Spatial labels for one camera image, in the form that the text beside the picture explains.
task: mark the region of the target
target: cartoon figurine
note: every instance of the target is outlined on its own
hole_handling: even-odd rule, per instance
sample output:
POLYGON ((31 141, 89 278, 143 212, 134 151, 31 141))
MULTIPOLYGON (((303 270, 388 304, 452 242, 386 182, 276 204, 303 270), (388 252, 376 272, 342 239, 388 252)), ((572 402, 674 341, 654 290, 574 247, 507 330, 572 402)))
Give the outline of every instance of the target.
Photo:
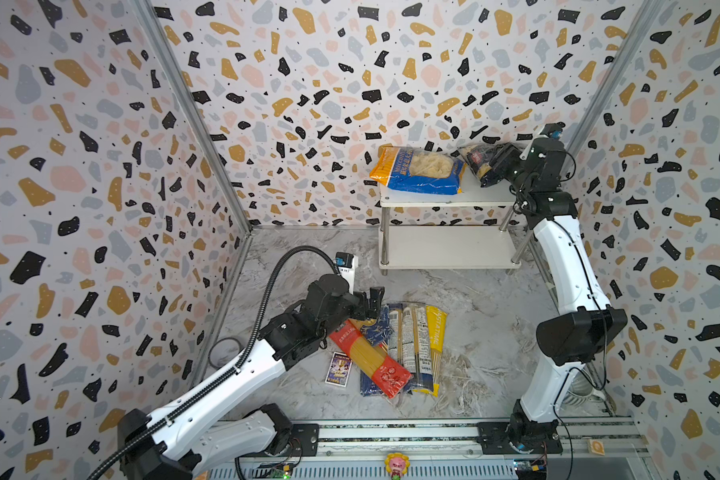
POLYGON ((408 461, 408 456, 399 452, 387 455, 384 464, 387 466, 387 473, 392 480, 400 480, 400 478, 408 472, 408 467, 411 466, 411 463, 408 461))

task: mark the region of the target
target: lower shelf board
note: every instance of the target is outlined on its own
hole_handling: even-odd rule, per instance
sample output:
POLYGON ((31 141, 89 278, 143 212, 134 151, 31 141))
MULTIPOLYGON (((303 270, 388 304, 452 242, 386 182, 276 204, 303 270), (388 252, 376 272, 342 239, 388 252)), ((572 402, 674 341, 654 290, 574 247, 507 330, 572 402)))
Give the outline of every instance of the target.
POLYGON ((382 232, 378 232, 379 268, 383 270, 466 270, 518 268, 508 232, 497 226, 390 225, 388 264, 382 264, 382 232))

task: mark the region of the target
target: metal corner post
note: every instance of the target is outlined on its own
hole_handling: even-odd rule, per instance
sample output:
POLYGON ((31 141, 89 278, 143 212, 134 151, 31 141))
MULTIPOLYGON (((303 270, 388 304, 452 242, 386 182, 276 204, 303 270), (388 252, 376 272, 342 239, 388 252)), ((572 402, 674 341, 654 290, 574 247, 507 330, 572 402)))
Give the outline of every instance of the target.
POLYGON ((219 153, 213 146, 206 124, 202 121, 200 113, 195 108, 195 101, 192 100, 190 91, 184 84, 181 69, 176 62, 176 57, 173 56, 171 47, 168 45, 167 38, 163 35, 163 29, 157 20, 152 2, 150 0, 130 0, 130 4, 134 6, 134 14, 139 19, 139 23, 144 27, 146 36, 154 48, 155 57, 157 57, 158 62, 163 66, 163 71, 173 89, 176 100, 179 102, 179 106, 183 110, 184 115, 186 115, 186 120, 197 135, 202 154, 208 159, 211 170, 219 181, 221 192, 226 198, 227 203, 230 204, 232 214, 235 220, 237 220, 237 224, 244 232, 245 237, 250 236, 250 222, 242 211, 240 203, 237 201, 235 189, 232 187, 232 183, 224 170, 224 166, 221 165, 219 153))
POLYGON ((600 84, 600 87, 595 92, 592 103, 584 112, 578 128, 566 146, 574 158, 576 158, 584 146, 586 138, 595 126, 600 114, 605 109, 605 106, 610 100, 610 96, 616 91, 619 80, 632 62, 632 58, 634 58, 635 53, 637 53, 637 50, 643 43, 643 39, 647 36, 653 20, 656 19, 663 5, 664 2, 662 2, 662 0, 644 0, 643 5, 637 10, 637 14, 635 14, 630 29, 626 34, 626 39, 622 42, 621 46, 619 46, 619 51, 616 53, 613 65, 611 65, 608 72, 606 72, 603 83, 600 84))

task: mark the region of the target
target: white shelf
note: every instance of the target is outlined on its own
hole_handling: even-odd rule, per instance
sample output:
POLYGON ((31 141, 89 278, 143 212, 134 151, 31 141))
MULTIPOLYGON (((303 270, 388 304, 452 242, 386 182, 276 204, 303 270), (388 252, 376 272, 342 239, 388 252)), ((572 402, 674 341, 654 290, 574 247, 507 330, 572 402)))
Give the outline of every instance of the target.
MULTIPOLYGON (((496 226, 388 226, 389 264, 383 270, 518 268, 509 232, 496 226)), ((382 232, 378 251, 382 251, 382 232)))
POLYGON ((509 192, 510 183, 502 180, 496 185, 482 188, 480 181, 471 171, 465 171, 461 178, 461 193, 456 195, 415 194, 393 190, 379 185, 382 206, 505 206, 514 204, 514 195, 509 192))

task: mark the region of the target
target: terrazzo pattern wall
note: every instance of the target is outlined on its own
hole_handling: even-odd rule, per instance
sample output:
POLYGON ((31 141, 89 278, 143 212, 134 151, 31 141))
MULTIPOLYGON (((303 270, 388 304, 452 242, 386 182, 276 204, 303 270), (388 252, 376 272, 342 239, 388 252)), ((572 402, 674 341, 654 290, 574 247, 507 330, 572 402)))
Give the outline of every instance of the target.
MULTIPOLYGON (((576 125, 642 2, 154 6, 254 225, 375 225, 384 144, 448 153, 576 125)), ((408 209, 395 223, 492 224, 408 209)))
POLYGON ((617 412, 664 478, 720 479, 720 2, 666 3, 579 158, 617 412))
POLYGON ((126 3, 0 2, 0 480, 86 478, 187 390, 229 209, 126 3))

